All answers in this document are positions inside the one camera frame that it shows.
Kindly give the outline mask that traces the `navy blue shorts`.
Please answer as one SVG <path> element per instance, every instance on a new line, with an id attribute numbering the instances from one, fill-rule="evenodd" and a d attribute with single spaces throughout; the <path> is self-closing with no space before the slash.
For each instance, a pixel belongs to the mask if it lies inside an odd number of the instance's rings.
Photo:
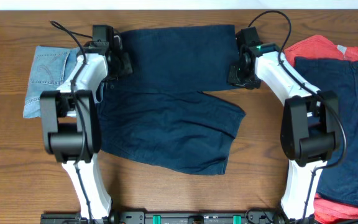
<path id="1" fill-rule="evenodd" d="M 242 108 L 229 90 L 238 58 L 232 25 L 122 33 L 133 72 L 104 88 L 97 107 L 104 152 L 193 175 L 223 175 Z"/>

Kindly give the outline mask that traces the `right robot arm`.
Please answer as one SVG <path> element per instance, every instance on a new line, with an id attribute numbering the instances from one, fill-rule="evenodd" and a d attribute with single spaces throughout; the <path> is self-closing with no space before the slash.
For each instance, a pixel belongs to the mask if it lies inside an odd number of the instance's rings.
<path id="1" fill-rule="evenodd" d="M 341 144 L 337 95 L 306 81 L 276 44 L 240 45 L 227 82 L 249 90 L 265 83 L 283 105 L 280 142 L 288 158 L 287 184 L 269 222 L 313 223 L 319 178 Z"/>

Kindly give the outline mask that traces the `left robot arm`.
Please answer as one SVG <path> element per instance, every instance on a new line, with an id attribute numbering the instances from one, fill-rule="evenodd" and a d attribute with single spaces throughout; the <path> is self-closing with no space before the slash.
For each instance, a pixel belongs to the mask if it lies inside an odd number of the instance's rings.
<path id="1" fill-rule="evenodd" d="M 40 95 L 44 146 L 68 174 L 80 203 L 77 215 L 42 216 L 43 223 L 112 223 L 112 199 L 99 168 L 101 129 L 96 104 L 102 83 L 132 72 L 118 41 L 96 40 L 80 47 L 76 65 L 56 90 Z"/>

